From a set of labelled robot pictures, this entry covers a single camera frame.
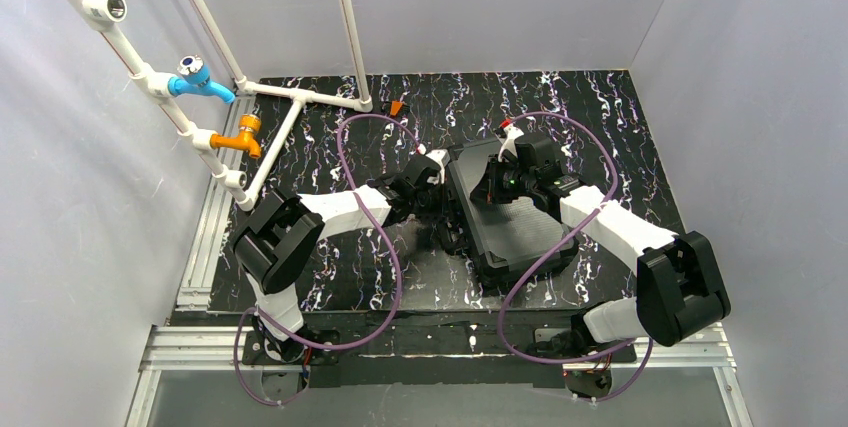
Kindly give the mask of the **black poker set case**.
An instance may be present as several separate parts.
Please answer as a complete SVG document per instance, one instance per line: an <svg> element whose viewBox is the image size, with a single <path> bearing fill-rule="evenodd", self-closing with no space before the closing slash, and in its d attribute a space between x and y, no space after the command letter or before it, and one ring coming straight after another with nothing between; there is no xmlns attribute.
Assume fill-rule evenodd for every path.
<svg viewBox="0 0 848 427"><path fill-rule="evenodd" d="M558 212L542 212L530 198L500 205L470 200L488 156L498 154L500 147L500 141L489 139L449 148L444 181L448 206L445 218L437 224L443 250L470 260L486 294L514 286L549 249L555 252L538 268L540 276L561 273L579 251L578 241L561 241L567 228Z"/></svg>

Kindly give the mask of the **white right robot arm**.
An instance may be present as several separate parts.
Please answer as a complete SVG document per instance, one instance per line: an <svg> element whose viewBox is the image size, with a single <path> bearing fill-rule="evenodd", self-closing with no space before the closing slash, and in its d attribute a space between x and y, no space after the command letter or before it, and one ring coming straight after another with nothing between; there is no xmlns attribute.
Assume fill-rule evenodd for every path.
<svg viewBox="0 0 848 427"><path fill-rule="evenodd" d="M555 344L568 355L647 336L673 346L727 317L731 302L709 240L658 227L565 172L562 153L541 133L505 127L471 200L497 205L528 198L563 226L588 235L636 276L632 297L602 302L570 320Z"/></svg>

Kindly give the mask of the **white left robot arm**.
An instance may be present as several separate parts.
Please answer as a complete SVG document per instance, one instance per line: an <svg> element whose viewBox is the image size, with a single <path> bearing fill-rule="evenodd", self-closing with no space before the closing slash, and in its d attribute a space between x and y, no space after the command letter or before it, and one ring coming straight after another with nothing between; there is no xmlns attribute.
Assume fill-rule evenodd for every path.
<svg viewBox="0 0 848 427"><path fill-rule="evenodd" d="M274 188L238 221L225 251L253 289L252 324L268 351L283 354L293 343L291 334L304 331L295 282L317 243L360 229L385 229L410 216L437 218L448 162L448 152L437 149L353 190L298 195Z"/></svg>

